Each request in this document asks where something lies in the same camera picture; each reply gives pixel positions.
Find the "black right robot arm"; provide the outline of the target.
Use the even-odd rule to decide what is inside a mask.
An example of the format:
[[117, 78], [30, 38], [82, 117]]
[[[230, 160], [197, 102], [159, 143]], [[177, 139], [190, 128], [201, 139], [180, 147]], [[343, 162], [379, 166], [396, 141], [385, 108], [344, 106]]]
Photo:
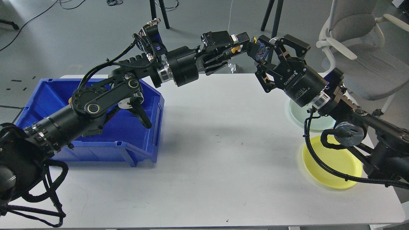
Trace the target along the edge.
[[[408, 130], [397, 127], [361, 109], [347, 96], [343, 73], [337, 69], [326, 77], [309, 67], [304, 57], [311, 46], [291, 35], [250, 39], [249, 56], [257, 63], [256, 76], [265, 92], [283, 90], [298, 106], [310, 105], [304, 122], [307, 149], [318, 165], [345, 181], [383, 184], [408, 189]], [[324, 147], [349, 150], [363, 163], [367, 178], [350, 176], [324, 163], [312, 148], [314, 113], [332, 117], [333, 128], [321, 134]]]

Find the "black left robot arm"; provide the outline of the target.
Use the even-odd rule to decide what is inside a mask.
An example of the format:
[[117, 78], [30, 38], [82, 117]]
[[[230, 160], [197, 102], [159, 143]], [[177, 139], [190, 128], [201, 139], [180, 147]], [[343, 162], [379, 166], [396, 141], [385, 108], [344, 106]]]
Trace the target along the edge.
[[257, 42], [246, 32], [227, 31], [201, 35], [203, 46], [186, 46], [168, 51], [155, 18], [133, 35], [134, 41], [114, 59], [107, 59], [88, 71], [73, 92], [67, 106], [22, 129], [1, 124], [1, 215], [14, 213], [29, 219], [26, 212], [56, 216], [60, 227], [66, 216], [56, 190], [64, 181], [68, 166], [53, 160], [63, 147], [73, 147], [80, 136], [101, 134], [104, 125], [121, 109], [128, 110], [147, 129], [152, 123], [142, 108], [140, 79], [150, 77], [155, 87], [173, 80], [182, 86], [210, 75], [235, 55]]

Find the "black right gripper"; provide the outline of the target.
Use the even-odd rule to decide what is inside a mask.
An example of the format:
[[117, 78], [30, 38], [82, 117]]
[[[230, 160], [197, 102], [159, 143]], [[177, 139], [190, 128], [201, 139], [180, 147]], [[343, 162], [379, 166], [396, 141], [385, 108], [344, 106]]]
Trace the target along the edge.
[[[295, 51], [296, 57], [291, 57], [286, 46]], [[310, 44], [292, 35], [275, 37], [275, 53], [279, 64], [255, 63], [255, 75], [263, 90], [269, 93], [275, 88], [281, 89], [300, 107], [311, 103], [323, 91], [327, 82], [306, 65], [304, 58], [310, 49]]]

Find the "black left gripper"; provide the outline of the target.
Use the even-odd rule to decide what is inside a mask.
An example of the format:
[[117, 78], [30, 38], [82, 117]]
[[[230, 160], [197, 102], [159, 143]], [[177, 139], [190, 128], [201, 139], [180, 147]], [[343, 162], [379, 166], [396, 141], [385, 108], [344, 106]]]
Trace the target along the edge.
[[[203, 47], [200, 50], [200, 72], [210, 75], [227, 66], [228, 61], [238, 55], [231, 48], [250, 41], [246, 32], [230, 35], [228, 31], [207, 32], [201, 35]], [[180, 87], [198, 80], [196, 54], [200, 47], [193, 49], [183, 46], [165, 54], [166, 61], [173, 74], [175, 84]]]

